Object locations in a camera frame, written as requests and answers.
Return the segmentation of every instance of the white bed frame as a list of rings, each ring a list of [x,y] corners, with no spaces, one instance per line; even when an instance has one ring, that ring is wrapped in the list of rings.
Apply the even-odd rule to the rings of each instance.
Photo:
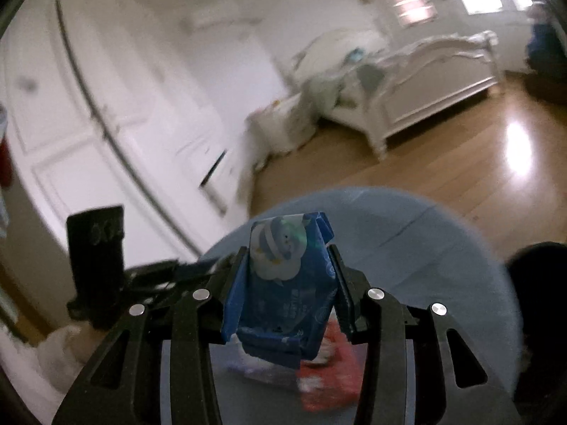
[[[385,56],[369,56],[364,62],[386,74],[378,89],[366,95],[352,69],[345,75],[344,93],[358,106],[335,107],[325,117],[364,132],[383,159],[387,137],[503,81],[497,44],[490,31],[432,36]]]

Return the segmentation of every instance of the red package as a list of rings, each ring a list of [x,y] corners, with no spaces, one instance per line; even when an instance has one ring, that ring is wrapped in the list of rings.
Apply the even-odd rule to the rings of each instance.
[[[362,368],[337,321],[330,320],[327,323],[325,339],[327,342],[323,345],[327,348],[331,345],[333,353],[328,354],[327,360],[302,361],[297,373],[301,402],[309,412],[356,403],[362,388]]]

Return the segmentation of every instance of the white wardrobe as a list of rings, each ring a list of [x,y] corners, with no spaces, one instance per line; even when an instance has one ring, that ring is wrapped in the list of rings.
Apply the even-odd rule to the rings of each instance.
[[[26,0],[0,41],[0,101],[19,178],[63,250],[66,218],[105,205],[125,207],[126,267],[194,261],[248,218],[244,149],[134,0]]]

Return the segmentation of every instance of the silver screw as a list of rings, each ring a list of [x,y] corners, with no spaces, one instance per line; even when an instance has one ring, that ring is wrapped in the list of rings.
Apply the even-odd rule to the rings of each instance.
[[[372,300],[382,300],[384,298],[384,291],[378,288],[372,288],[368,291],[368,297]]]
[[[433,310],[433,313],[436,313],[439,316],[444,316],[447,314],[447,307],[444,306],[443,304],[433,304],[431,306],[431,309]]]
[[[134,304],[130,307],[128,313],[132,316],[140,316],[145,311],[146,311],[146,307],[144,307],[142,304]]]
[[[211,293],[207,289],[197,289],[197,291],[193,293],[193,298],[195,300],[207,300],[210,295]]]

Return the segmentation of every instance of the wooden floor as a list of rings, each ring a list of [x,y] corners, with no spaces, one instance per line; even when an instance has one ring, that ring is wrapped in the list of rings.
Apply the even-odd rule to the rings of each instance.
[[[501,257],[567,239],[567,109],[509,78],[388,141],[378,163],[361,133],[327,121],[303,148],[257,174],[252,213],[338,186],[388,186],[429,197],[476,226]]]

